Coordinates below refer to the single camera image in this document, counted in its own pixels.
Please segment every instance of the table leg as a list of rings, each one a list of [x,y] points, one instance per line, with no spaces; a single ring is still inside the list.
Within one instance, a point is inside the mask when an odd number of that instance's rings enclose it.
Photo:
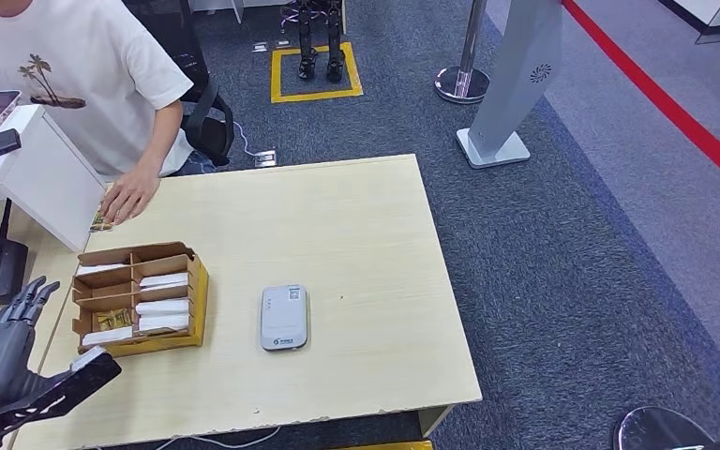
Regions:
[[[443,421],[446,415],[454,409],[454,405],[436,406],[418,412],[418,421],[421,422],[421,434],[425,438]]]

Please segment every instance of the gray stand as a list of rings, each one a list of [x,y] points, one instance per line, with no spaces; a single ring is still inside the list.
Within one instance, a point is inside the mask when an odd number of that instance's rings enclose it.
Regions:
[[[631,411],[614,433],[614,450],[702,449],[711,436],[693,420],[666,408]]]
[[[459,66],[447,67],[437,74],[435,89],[440,97],[461,104],[482,101],[489,86],[489,77],[481,70],[473,68],[476,57],[476,39],[479,36],[482,18],[487,0],[473,0],[468,33],[465,34],[465,47]]]
[[[514,131],[559,71],[562,0],[512,2],[498,55],[495,77],[479,113],[470,128],[457,131],[475,169],[531,156]]]

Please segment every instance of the white t-shirt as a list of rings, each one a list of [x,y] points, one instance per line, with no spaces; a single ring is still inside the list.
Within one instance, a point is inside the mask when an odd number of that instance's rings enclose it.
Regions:
[[[0,17],[0,90],[47,105],[106,179],[134,167],[155,111],[191,86],[121,0],[34,0]],[[180,169],[191,151],[179,130],[160,175]]]

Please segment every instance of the white cable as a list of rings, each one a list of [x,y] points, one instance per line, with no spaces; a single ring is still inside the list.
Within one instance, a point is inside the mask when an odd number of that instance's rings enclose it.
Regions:
[[[250,155],[251,157],[256,157],[258,154],[252,153],[249,150],[247,150],[247,147],[249,147],[249,142],[247,142],[247,136],[244,135],[244,129],[241,127],[241,124],[238,122],[233,121],[233,123],[238,127],[238,132],[241,135],[241,139],[244,140],[244,153]]]
[[[200,436],[188,436],[188,437],[189,437],[190,439],[195,440],[195,441],[202,441],[202,442],[204,442],[204,443],[213,443],[213,444],[216,444],[216,445],[218,445],[218,446],[220,446],[220,447],[222,447],[222,448],[247,448],[247,447],[251,447],[252,445],[255,445],[255,444],[257,444],[257,443],[262,443],[263,441],[272,439],[276,434],[278,434],[278,431],[280,431],[280,427],[275,428],[274,431],[272,431],[271,433],[269,433],[269,434],[266,435],[266,436],[263,436],[262,438],[260,438],[260,439],[258,439],[258,440],[255,440],[255,441],[253,441],[253,442],[242,443],[242,444],[239,444],[239,445],[228,445],[228,444],[226,444],[226,443],[213,441],[213,440],[211,440],[211,439],[201,438]],[[175,441],[177,441],[177,440],[179,440],[179,439],[181,439],[180,436],[174,437],[174,438],[170,439],[168,442],[165,442],[164,444],[162,444],[162,445],[161,445],[159,448],[157,448],[156,450],[162,450],[163,448],[167,448],[167,445],[170,445],[171,443],[174,443]]]
[[[266,436],[263,436],[262,438],[260,438],[258,440],[255,440],[253,442],[242,443],[240,445],[228,445],[226,443],[201,438],[200,436],[192,436],[191,439],[194,439],[196,441],[203,441],[204,443],[215,443],[216,445],[223,447],[223,448],[247,448],[247,447],[251,447],[252,445],[255,445],[256,443],[262,443],[263,441],[272,439],[276,434],[278,434],[278,431],[280,431],[280,427],[275,428],[274,431],[267,434]]]

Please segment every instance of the black chair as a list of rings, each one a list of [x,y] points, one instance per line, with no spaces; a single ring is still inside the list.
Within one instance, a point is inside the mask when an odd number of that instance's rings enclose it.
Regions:
[[[226,165],[235,137],[233,112],[219,96],[219,86],[205,66],[188,0],[123,0],[123,3],[194,83],[181,98],[183,102],[195,104],[181,123],[188,143],[205,153],[215,165]],[[224,123],[207,117],[212,108],[225,115]]]

